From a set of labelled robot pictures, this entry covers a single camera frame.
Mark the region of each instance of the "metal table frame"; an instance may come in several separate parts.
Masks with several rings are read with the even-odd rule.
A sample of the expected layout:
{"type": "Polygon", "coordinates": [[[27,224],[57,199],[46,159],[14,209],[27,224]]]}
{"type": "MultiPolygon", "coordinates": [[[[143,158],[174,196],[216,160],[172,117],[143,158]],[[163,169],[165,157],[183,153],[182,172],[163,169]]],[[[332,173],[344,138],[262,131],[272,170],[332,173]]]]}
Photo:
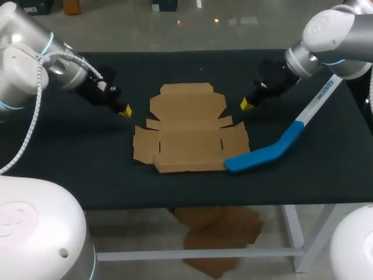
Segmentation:
{"type": "Polygon", "coordinates": [[[99,261],[170,260],[182,258],[226,258],[226,257],[294,257],[295,272],[307,272],[315,259],[332,237],[340,221],[354,204],[326,204],[304,240],[295,205],[282,205],[289,248],[245,248],[224,250],[172,250],[97,253],[99,261]]]}

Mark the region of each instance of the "white rod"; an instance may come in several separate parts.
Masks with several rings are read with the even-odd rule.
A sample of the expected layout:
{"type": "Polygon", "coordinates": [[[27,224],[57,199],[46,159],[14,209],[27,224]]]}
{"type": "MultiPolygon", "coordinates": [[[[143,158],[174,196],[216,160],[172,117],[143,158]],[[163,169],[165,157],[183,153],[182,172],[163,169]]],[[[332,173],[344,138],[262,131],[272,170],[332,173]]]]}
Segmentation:
{"type": "Polygon", "coordinates": [[[342,78],[333,75],[295,120],[302,121],[306,126],[342,81],[342,78]]]}
{"type": "Polygon", "coordinates": [[[171,260],[181,258],[253,258],[303,256],[301,248],[248,248],[97,253],[99,261],[171,260]]]}
{"type": "Polygon", "coordinates": [[[291,246],[301,248],[304,244],[304,238],[295,205],[282,205],[282,211],[291,246]]]}

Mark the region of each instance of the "table leg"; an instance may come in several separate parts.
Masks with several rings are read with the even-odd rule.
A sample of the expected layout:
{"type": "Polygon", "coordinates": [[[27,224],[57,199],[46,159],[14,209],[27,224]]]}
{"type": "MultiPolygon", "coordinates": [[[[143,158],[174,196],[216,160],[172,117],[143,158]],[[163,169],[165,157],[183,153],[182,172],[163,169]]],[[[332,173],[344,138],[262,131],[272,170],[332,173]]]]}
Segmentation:
{"type": "Polygon", "coordinates": [[[294,258],[296,272],[307,272],[353,204],[326,204],[303,244],[304,255],[294,258]]]}

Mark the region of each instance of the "blue handle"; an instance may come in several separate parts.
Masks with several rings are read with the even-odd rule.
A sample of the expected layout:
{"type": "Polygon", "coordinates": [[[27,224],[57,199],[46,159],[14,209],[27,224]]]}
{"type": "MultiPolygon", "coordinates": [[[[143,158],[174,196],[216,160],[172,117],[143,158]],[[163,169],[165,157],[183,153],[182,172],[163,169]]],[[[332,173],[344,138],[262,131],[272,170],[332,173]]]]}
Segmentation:
{"type": "Polygon", "coordinates": [[[294,121],[276,143],[250,153],[227,159],[224,162],[226,168],[231,172],[238,172],[279,158],[290,145],[295,142],[303,129],[303,122],[294,121]]]}

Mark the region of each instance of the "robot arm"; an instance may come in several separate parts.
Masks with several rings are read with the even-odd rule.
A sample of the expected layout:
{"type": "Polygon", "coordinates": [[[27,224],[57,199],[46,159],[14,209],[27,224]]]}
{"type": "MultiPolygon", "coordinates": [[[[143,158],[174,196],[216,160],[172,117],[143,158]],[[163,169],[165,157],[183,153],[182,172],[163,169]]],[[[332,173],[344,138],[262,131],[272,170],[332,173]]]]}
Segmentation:
{"type": "Polygon", "coordinates": [[[241,108],[247,110],[267,97],[280,96],[324,65],[343,79],[363,76],[373,62],[372,14],[371,0],[346,0],[315,15],[306,25],[302,40],[286,51],[284,60],[259,66],[261,77],[241,108]]]}
{"type": "MultiPolygon", "coordinates": [[[[36,95],[39,59],[51,52],[76,55],[69,45],[15,3],[0,6],[0,117],[21,109],[36,95]]],[[[43,65],[43,89],[48,85],[49,76],[57,80],[63,90],[74,89],[95,106],[106,105],[115,113],[130,116],[130,107],[122,101],[120,89],[113,84],[115,72],[108,68],[99,70],[103,79],[66,57],[50,57],[43,65]]]]}

